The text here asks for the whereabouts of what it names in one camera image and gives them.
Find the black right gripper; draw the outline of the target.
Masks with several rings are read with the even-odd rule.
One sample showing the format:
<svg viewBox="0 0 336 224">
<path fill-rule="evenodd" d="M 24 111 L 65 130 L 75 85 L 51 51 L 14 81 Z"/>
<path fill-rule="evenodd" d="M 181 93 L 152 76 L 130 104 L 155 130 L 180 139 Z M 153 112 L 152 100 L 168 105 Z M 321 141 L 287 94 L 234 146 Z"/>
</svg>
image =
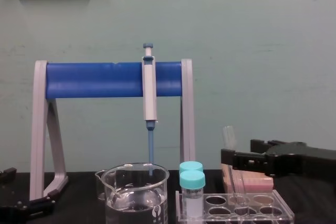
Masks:
<svg viewBox="0 0 336 224">
<path fill-rule="evenodd" d="M 276 140 L 250 140 L 250 151 L 223 148 L 221 163 L 234 170 L 265 172 L 271 177 L 297 175 L 335 180 L 335 150 L 310 147 L 303 142 L 279 144 Z"/>
</svg>

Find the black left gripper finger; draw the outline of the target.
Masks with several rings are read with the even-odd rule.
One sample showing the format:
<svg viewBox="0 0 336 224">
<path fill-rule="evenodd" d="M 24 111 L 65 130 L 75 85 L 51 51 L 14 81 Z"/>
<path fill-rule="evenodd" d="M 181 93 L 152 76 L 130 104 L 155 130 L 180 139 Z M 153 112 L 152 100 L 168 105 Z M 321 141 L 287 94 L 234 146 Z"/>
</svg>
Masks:
<svg viewBox="0 0 336 224">
<path fill-rule="evenodd" d="M 16 177 L 16 172 L 17 172 L 17 169 L 13 168 L 13 167 L 1 171 L 0 172 L 0 182 L 1 183 L 10 183 L 10 182 L 12 182 L 15 179 L 15 177 Z"/>
<path fill-rule="evenodd" d="M 1 206 L 1 223 L 26 223 L 32 219 L 50 215 L 54 212 L 56 201 L 44 197 L 14 206 Z"/>
</svg>

